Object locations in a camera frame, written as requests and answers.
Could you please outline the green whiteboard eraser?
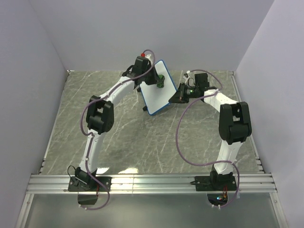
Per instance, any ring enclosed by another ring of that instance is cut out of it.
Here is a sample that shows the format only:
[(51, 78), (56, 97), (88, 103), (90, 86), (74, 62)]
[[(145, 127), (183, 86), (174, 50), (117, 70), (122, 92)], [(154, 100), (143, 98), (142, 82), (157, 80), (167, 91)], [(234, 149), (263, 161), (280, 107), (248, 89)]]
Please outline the green whiteboard eraser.
[(158, 88), (163, 88), (164, 87), (164, 80), (165, 80), (164, 75), (158, 75), (158, 81), (157, 81), (157, 84), (156, 84)]

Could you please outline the blue framed whiteboard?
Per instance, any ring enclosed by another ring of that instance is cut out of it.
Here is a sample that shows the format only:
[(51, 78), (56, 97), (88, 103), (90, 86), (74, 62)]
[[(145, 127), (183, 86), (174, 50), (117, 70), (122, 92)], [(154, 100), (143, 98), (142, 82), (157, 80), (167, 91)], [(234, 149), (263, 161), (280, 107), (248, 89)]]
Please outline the blue framed whiteboard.
[(176, 93), (176, 85), (167, 69), (163, 60), (159, 60), (155, 64), (156, 72), (164, 76), (164, 87), (158, 88), (157, 85), (146, 85), (144, 82), (140, 84), (141, 93), (147, 112), (149, 115), (155, 115), (164, 107), (170, 104), (169, 99)]

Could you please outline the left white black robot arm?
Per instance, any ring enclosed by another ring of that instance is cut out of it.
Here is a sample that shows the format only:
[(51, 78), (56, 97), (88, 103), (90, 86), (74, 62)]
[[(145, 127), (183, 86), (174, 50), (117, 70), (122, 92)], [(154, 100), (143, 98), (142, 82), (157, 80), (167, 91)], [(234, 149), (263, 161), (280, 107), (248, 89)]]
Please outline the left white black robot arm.
[(105, 133), (114, 124), (114, 106), (141, 83), (155, 85), (157, 88), (164, 87), (165, 77), (157, 74), (155, 60), (151, 58), (155, 58), (154, 55), (141, 53), (135, 63), (122, 73), (118, 82), (104, 94), (92, 96), (82, 112), (80, 129), (88, 141), (82, 161), (75, 169), (75, 179), (85, 191), (91, 191), (98, 185), (95, 179), (97, 165), (94, 164), (99, 151), (97, 146), (101, 145)]

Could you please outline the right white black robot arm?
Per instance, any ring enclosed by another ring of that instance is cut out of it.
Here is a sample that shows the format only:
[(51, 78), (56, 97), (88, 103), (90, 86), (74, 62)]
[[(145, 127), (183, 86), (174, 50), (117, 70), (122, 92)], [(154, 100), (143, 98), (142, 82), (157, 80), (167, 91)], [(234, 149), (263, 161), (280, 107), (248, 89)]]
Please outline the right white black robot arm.
[(203, 101), (219, 113), (218, 132), (221, 146), (218, 158), (211, 162), (209, 176), (197, 176), (192, 182), (198, 191), (237, 190), (233, 175), (236, 168), (235, 159), (240, 147), (252, 134), (249, 106), (246, 102), (237, 102), (221, 92), (221, 88), (210, 86), (209, 72), (194, 70), (193, 85), (190, 71), (184, 74), (185, 82), (180, 83), (176, 93), (169, 99), (170, 103), (192, 105)]

